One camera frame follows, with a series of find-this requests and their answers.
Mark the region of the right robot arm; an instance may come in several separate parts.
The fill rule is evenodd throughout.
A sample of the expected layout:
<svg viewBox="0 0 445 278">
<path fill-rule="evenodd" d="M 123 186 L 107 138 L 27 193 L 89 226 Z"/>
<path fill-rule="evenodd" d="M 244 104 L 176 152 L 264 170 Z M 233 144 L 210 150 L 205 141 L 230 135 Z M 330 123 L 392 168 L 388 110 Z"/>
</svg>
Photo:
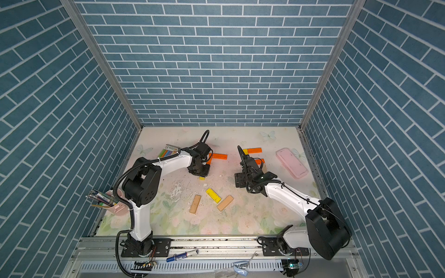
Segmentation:
<svg viewBox="0 0 445 278">
<path fill-rule="evenodd" d="M 276 200 L 305 220 L 304 227 L 288 225 L 276 238 L 264 241 L 265 256 L 290 256 L 303 248 L 313 249 L 322 258 L 331 260 L 350 242 L 350 229 L 336 202 L 330 198 L 320 200 L 305 195 L 271 172 L 256 174 L 244 169 L 235 174 L 235 186 Z"/>
</svg>

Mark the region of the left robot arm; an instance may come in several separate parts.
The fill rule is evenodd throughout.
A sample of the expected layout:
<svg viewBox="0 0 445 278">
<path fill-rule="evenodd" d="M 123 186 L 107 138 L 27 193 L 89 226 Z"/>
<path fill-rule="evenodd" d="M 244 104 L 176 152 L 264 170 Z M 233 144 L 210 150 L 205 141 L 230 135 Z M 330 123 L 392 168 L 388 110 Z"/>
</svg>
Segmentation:
<svg viewBox="0 0 445 278">
<path fill-rule="evenodd" d="M 155 199 L 161 179 L 166 175 L 187 169 L 194 176 L 206 177 L 210 166 L 207 164 L 212 157 L 210 147 L 184 148 L 179 153 L 157 159 L 136 159 L 134 165 L 123 175 L 122 190 L 125 194 L 125 204 L 130 209 L 131 237 L 143 242 L 152 235 L 149 223 L 150 203 Z"/>
</svg>

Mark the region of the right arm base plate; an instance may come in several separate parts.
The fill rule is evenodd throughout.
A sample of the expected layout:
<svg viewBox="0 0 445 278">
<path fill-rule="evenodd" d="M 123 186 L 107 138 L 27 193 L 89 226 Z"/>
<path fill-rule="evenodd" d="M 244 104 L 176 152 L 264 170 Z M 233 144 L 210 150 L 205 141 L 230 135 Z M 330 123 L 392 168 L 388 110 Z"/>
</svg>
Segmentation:
<svg viewBox="0 0 445 278">
<path fill-rule="evenodd" d="M 308 248 L 291 248 L 283 239 L 278 237 L 259 236 L 256 241 L 261 246 L 264 257 L 309 256 Z"/>
</svg>

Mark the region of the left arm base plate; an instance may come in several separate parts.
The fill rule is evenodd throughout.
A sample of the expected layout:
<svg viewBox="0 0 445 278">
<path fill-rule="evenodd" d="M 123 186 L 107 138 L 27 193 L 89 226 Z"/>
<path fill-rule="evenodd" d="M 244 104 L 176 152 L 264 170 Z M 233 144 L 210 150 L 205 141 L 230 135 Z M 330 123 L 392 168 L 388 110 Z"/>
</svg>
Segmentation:
<svg viewBox="0 0 445 278">
<path fill-rule="evenodd" d="M 120 242 L 123 248 L 121 256 L 124 258 L 148 258 L 148 257 L 168 257 L 172 240 L 169 238 L 150 239 L 139 242 L 133 238 L 128 238 Z"/>
</svg>

